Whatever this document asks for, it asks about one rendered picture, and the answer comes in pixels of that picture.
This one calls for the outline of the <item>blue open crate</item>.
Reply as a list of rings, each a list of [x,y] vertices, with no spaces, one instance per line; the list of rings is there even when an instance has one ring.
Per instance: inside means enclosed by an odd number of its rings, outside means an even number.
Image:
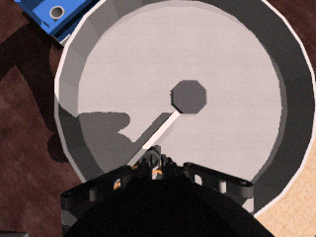
[[[84,15],[87,14],[101,0],[14,1],[27,14],[29,14],[51,37],[55,37],[61,45],[65,46]],[[55,6],[61,6],[66,12],[56,22],[49,15],[49,11]],[[44,21],[44,23],[42,21]]]

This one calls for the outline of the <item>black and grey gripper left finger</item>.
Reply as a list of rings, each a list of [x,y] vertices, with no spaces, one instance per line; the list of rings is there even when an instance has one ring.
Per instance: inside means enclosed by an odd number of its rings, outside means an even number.
[[[60,195],[62,235],[98,202],[124,188],[148,183],[148,179],[152,179],[151,170],[153,171],[152,155],[147,155],[135,169],[124,165],[63,192]],[[120,187],[115,189],[114,184],[118,179]]]

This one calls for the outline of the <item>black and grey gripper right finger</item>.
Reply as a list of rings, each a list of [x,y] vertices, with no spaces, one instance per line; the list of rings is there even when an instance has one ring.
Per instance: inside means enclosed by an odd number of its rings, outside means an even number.
[[[196,183],[195,175],[200,176],[200,186],[225,194],[254,216],[253,184],[251,182],[191,162],[183,163],[183,167],[181,167],[166,154],[161,154],[161,169],[163,179],[168,178],[169,181],[199,185]]]

